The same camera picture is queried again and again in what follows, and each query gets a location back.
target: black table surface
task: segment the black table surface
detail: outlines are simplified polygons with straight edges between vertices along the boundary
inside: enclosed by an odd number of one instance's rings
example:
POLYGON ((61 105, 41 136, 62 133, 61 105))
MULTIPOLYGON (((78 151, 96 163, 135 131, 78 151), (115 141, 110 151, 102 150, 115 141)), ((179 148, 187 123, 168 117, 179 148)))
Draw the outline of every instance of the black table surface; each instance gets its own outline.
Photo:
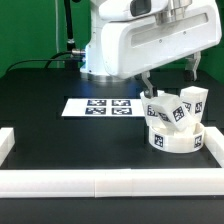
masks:
MULTIPOLYGON (((155 71, 152 83, 168 93, 209 89, 205 126, 224 128, 224 85, 203 71, 196 82, 182 71, 155 71)), ((15 146, 2 170, 217 168, 203 147, 170 154, 148 143, 144 118, 61 117, 68 98, 136 99, 141 82, 85 81, 64 69, 16 69, 0 79, 0 127, 15 128, 15 146)), ((0 223, 211 223, 224 221, 224 198, 42 198, 1 199, 0 223)))

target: green background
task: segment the green background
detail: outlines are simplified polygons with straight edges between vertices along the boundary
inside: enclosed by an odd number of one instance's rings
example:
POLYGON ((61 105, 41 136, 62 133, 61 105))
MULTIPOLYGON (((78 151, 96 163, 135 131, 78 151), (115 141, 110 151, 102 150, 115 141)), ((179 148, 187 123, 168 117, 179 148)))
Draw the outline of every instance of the green background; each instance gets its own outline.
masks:
MULTIPOLYGON (((224 28, 224 1, 216 1, 224 28)), ((71 1, 73 29, 76 45, 84 48, 90 39, 89 0, 71 1)), ((11 64, 26 59, 48 59, 58 51, 66 50, 66 23, 63 0, 0 1, 0 77, 11 64)), ((224 40, 202 52, 200 69, 224 83, 224 40)), ((184 60, 165 68, 184 68, 184 60)), ((17 67, 43 67, 35 62, 17 67)), ((63 66, 55 63, 52 66, 63 66)))

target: white cube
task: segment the white cube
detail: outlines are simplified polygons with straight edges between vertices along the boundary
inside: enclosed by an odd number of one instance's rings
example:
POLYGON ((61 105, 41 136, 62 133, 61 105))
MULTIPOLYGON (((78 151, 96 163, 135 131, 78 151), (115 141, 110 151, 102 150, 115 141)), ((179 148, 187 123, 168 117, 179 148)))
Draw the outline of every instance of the white cube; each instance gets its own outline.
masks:
POLYGON ((185 105, 176 95, 163 94, 154 97, 150 104, 168 129, 183 131, 194 124, 194 120, 185 105))
MULTIPOLYGON (((164 93, 164 91, 158 90, 157 93, 158 93, 158 96, 160 96, 164 93)), ((142 106, 143 106, 147 126, 153 126, 157 128, 166 128, 163 122, 158 118, 158 115, 153 110, 150 104, 154 98, 151 98, 151 99, 146 98, 144 95, 144 92, 140 93, 140 97, 142 100, 142 106)))
POLYGON ((197 123, 201 122, 207 95, 207 89, 195 86, 191 86, 181 90, 180 99, 197 123))

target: white foam barrier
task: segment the white foam barrier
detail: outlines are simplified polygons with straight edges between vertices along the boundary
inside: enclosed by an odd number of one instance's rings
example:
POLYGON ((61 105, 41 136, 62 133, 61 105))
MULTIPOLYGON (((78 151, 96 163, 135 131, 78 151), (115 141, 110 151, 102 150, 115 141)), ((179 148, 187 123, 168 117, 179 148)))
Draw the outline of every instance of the white foam barrier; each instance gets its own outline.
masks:
POLYGON ((1 198, 224 195, 224 169, 11 170, 1 198))
POLYGON ((1 128, 0 129, 0 166, 11 151, 15 144, 14 129, 1 128))
POLYGON ((224 136, 216 127, 205 128, 205 145, 221 167, 224 167, 224 136))

